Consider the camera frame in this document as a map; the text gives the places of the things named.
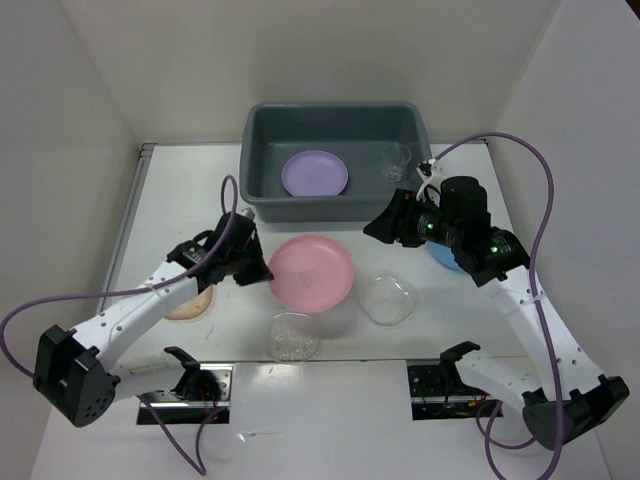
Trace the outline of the blue plastic plate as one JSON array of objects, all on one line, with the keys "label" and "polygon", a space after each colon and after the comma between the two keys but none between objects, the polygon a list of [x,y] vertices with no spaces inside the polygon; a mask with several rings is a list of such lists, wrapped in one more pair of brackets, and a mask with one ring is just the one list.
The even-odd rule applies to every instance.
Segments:
[{"label": "blue plastic plate", "polygon": [[455,257],[449,247],[437,243],[428,242],[426,249],[445,268],[452,271],[462,272],[461,267],[457,264]]}]

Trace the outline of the pink plastic plate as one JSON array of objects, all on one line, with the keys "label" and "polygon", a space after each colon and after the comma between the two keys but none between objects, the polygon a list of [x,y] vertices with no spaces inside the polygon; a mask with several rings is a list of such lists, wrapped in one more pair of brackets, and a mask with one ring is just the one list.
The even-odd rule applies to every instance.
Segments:
[{"label": "pink plastic plate", "polygon": [[289,309],[322,313],[349,295],[355,266],[349,251],[337,240],[301,235],[283,243],[268,262],[274,278],[272,294]]}]

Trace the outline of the clear glass cup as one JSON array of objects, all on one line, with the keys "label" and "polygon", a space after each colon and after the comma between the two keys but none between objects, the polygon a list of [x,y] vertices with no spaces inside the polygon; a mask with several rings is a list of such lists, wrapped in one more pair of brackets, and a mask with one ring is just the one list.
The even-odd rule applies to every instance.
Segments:
[{"label": "clear glass cup", "polygon": [[382,152],[381,173],[383,177],[391,183],[400,182],[411,158],[411,150],[406,145],[397,142],[387,144]]}]

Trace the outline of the amber glass square plate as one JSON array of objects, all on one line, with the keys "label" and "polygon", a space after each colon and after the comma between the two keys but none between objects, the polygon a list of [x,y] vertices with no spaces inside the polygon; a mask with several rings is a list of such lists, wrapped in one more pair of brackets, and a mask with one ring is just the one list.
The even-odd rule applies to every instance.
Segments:
[{"label": "amber glass square plate", "polygon": [[183,303],[166,316],[173,322],[189,322],[197,320],[215,305],[216,287],[209,286],[192,300]]}]

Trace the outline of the clear textured glass plate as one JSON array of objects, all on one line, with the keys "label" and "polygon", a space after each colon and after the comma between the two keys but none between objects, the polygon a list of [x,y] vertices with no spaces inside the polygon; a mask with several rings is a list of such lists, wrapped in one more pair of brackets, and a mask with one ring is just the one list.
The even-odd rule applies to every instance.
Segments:
[{"label": "clear textured glass plate", "polygon": [[392,271],[376,271],[369,275],[357,292],[360,309],[374,324],[391,328],[407,320],[415,311],[413,286]]}]

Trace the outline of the clear glass square plate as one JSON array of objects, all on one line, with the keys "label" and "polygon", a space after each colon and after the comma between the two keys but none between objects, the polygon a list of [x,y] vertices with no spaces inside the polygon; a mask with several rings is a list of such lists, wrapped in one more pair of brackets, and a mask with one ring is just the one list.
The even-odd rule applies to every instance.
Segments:
[{"label": "clear glass square plate", "polygon": [[276,314],[266,330],[266,355],[277,362],[299,363],[318,351],[320,338],[311,316],[292,311]]}]

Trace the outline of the purple plastic plate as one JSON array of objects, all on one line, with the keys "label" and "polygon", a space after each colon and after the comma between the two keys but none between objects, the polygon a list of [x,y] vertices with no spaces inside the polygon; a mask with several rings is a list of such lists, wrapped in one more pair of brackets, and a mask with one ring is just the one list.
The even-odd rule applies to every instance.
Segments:
[{"label": "purple plastic plate", "polygon": [[346,188],[349,173],[338,156],[323,150],[307,150],[285,163],[281,180],[292,196],[336,196]]}]

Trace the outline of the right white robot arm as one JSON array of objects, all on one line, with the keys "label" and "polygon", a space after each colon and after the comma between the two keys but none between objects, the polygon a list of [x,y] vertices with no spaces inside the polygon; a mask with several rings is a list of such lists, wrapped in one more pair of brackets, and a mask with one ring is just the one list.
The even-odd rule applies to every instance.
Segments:
[{"label": "right white robot arm", "polygon": [[440,356],[438,377],[446,391],[485,391],[519,411],[534,441],[548,450],[604,423],[629,397],[623,378],[606,375],[575,340],[517,237],[492,224],[487,192],[475,178],[442,181],[435,200],[398,189],[363,232],[385,244],[450,248],[504,315],[536,371],[520,372],[466,341]]}]

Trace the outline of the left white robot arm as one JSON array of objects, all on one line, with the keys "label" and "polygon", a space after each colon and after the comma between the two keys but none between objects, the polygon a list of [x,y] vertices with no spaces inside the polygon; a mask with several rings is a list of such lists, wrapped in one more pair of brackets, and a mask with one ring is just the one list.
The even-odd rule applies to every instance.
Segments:
[{"label": "left white robot arm", "polygon": [[176,246],[142,284],[105,311],[69,330],[57,325],[39,339],[33,385],[71,424],[85,427],[119,400],[167,390],[197,396],[215,377],[178,346],[122,362],[123,354],[160,320],[232,277],[249,286],[273,278],[263,256],[255,214],[224,214],[217,227]]}]

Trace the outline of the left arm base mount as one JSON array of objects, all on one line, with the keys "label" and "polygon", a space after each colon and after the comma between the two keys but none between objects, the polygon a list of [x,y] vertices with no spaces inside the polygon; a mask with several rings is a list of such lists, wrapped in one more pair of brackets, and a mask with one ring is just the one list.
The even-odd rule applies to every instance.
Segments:
[{"label": "left arm base mount", "polygon": [[144,395],[152,409],[166,425],[198,425],[215,409],[220,409],[211,424],[228,424],[233,364],[204,363],[206,374],[191,387],[187,395],[158,390]]}]

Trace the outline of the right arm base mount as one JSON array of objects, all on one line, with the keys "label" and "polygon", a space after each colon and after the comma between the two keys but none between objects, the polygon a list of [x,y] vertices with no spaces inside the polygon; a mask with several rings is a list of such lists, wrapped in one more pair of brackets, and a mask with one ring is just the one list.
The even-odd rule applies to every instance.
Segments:
[{"label": "right arm base mount", "polygon": [[497,400],[473,387],[451,387],[436,361],[406,366],[414,421],[488,417]]}]

